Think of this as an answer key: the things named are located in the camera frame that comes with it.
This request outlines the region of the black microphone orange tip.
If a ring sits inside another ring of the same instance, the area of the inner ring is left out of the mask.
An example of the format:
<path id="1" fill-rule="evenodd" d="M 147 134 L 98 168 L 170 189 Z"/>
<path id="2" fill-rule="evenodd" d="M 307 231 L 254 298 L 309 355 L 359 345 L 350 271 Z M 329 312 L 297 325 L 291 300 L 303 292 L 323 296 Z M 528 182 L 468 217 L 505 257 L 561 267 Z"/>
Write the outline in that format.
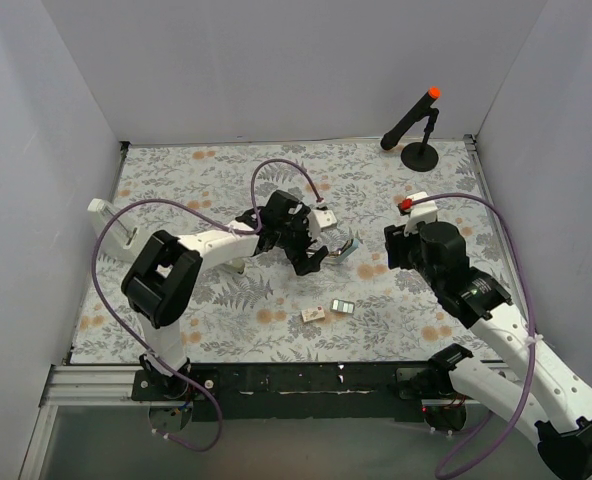
<path id="1" fill-rule="evenodd" d="M 392 150 L 409 129 L 423 118 L 428 118 L 426 131 L 432 132 L 439 113 L 439 110 L 434 108 L 433 104 L 440 98 L 440 95 L 441 90 L 438 87 L 430 87 L 403 118 L 389 132 L 383 135 L 380 140 L 381 148 L 385 151 Z"/>

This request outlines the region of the light blue stapler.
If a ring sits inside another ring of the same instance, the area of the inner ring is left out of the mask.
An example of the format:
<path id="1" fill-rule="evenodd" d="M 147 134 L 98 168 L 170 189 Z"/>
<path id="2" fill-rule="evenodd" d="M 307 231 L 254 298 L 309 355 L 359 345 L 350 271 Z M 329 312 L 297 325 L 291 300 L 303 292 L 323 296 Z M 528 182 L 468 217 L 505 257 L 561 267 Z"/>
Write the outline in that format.
<path id="1" fill-rule="evenodd" d="M 330 251 L 327 257 L 332 264 L 338 265 L 345 262 L 360 246 L 360 241 L 352 237 L 348 239 L 342 247 Z"/>

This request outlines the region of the staple tray with staples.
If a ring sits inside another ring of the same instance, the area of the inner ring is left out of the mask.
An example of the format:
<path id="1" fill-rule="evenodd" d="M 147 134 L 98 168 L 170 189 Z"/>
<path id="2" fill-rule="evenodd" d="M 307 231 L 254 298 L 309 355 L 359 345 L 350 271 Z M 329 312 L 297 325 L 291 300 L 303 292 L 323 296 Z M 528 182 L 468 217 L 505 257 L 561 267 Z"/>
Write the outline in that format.
<path id="1" fill-rule="evenodd" d="M 355 304 L 345 300 L 334 299 L 331 302 L 330 310 L 335 313 L 352 315 L 355 310 Z"/>

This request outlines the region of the staple box sleeve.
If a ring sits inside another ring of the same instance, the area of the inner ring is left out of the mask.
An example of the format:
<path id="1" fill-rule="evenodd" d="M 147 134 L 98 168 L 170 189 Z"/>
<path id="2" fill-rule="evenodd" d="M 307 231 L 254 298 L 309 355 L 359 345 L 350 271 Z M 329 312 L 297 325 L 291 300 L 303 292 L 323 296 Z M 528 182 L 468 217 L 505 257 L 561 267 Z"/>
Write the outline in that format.
<path id="1" fill-rule="evenodd" d="M 301 318 L 304 323 L 321 321 L 325 317 L 325 309 L 321 305 L 309 307 L 301 311 Z"/>

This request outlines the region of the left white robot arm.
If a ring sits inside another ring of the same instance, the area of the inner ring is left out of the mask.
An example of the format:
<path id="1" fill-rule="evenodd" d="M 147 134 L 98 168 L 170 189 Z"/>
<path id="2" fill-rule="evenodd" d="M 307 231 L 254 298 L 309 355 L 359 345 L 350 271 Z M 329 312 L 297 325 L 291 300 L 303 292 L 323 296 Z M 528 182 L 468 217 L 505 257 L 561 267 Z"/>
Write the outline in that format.
<path id="1" fill-rule="evenodd" d="M 143 327 L 144 360 L 157 371 L 156 390 L 169 400 L 188 390 L 179 319 L 200 274 L 274 248 L 283 250 L 298 276 L 317 272 L 328 248 L 313 253 L 308 249 L 322 230 L 335 223 L 331 210 L 309 207 L 277 190 L 264 206 L 245 211 L 222 229 L 180 236 L 165 230 L 152 234 L 123 279 L 121 291 Z"/>

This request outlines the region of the white metronome device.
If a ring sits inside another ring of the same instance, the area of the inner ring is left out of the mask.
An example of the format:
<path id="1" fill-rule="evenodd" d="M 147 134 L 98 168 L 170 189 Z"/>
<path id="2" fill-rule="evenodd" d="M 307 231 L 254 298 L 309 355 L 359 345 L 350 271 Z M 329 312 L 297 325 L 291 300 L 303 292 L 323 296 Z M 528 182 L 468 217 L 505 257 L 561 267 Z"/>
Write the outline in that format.
<path id="1" fill-rule="evenodd" d="M 118 212 L 118 208 L 109 201 L 94 198 L 90 201 L 87 212 L 97 236 Z M 123 214 L 114 221 L 101 242 L 100 250 L 108 257 L 133 263 L 147 243 L 151 233 L 136 223 L 130 214 Z"/>

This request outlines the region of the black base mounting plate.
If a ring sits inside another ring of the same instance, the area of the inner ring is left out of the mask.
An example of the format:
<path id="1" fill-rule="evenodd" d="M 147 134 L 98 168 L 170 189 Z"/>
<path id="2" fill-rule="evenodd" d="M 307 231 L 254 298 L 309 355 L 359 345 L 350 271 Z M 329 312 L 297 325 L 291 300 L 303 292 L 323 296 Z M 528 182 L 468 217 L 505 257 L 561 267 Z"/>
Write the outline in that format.
<path id="1" fill-rule="evenodd" d="M 421 421 L 425 405 L 460 410 L 465 402 L 428 361 L 202 363 L 192 385 L 136 371 L 131 398 L 178 401 L 193 420 L 392 418 Z"/>

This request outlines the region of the beige stapler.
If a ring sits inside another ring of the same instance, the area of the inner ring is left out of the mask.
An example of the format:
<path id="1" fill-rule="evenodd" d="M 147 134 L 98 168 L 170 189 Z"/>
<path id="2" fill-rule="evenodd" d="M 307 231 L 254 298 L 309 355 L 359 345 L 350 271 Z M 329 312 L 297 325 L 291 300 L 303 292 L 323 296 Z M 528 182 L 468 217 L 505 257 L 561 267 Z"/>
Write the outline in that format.
<path id="1" fill-rule="evenodd" d="M 224 263 L 222 268 L 229 273 L 242 275 L 245 272 L 245 261 L 243 259 L 231 260 Z"/>

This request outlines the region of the black microphone stand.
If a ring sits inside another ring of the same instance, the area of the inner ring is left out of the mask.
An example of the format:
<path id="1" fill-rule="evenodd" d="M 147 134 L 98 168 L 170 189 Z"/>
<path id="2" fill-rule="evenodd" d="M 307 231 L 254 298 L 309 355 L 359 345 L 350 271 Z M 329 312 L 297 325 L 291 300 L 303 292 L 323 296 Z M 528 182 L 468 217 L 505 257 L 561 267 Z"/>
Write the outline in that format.
<path id="1" fill-rule="evenodd" d="M 403 148 L 401 161 L 408 169 L 415 172 L 429 172 L 437 166 L 439 155 L 436 149 L 429 144 L 429 139 L 434 131 L 438 115 L 437 108 L 430 108 L 426 114 L 427 123 L 422 140 L 410 143 Z"/>

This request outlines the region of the floral table mat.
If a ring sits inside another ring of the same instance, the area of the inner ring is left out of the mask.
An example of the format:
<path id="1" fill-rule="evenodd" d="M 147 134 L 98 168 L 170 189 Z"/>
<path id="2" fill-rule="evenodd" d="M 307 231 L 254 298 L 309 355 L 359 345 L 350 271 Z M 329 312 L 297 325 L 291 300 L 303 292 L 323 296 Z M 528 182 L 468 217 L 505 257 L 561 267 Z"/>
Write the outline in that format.
<path id="1" fill-rule="evenodd" d="M 283 190 L 305 203 L 325 200 L 338 219 L 321 238 L 331 251 L 360 241 L 345 262 L 307 276 L 297 276 L 279 249 L 248 259 L 242 275 L 203 274 L 180 322 L 193 362 L 424 360 L 452 343 L 492 361 L 495 353 L 438 305 L 416 273 L 387 266 L 383 231 L 402 223 L 398 203 L 419 191 L 439 193 L 439 216 L 459 228 L 472 263 L 514 286 L 479 202 L 479 169 L 467 144 L 439 141 L 436 149 L 438 166 L 416 173 L 374 141 L 131 148 L 112 200 L 131 205 L 149 232 L 180 235 L 229 222 L 252 197 L 266 201 Z M 334 299 L 354 303 L 354 313 L 331 311 Z M 304 323 L 301 311 L 318 305 L 325 319 Z"/>

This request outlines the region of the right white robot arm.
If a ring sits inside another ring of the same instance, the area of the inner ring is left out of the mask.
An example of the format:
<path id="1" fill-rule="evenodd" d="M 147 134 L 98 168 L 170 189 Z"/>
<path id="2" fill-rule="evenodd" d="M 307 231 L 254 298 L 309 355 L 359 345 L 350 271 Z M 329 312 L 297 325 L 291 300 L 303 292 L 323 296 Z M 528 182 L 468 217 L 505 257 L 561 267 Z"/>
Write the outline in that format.
<path id="1" fill-rule="evenodd" d="M 520 380 L 500 376 L 454 344 L 431 358 L 430 389 L 445 398 L 463 393 L 506 420 L 558 478 L 592 478 L 592 387 L 530 331 L 510 294 L 471 266 L 458 229 L 442 221 L 416 230 L 388 226 L 384 237 L 389 267 L 418 272 L 442 308 Z"/>

